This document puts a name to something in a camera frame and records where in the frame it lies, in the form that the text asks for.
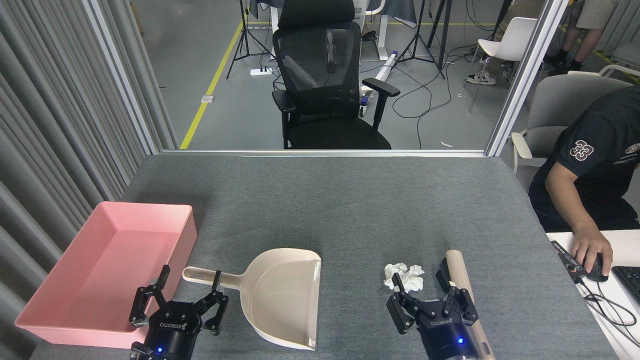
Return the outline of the person's right hand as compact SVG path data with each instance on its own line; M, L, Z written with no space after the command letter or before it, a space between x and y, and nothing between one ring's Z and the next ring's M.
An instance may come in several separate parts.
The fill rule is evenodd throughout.
M601 273L610 275L613 262L611 243L598 228L581 228L573 231L571 253L586 271L592 271L598 255L602 257Z

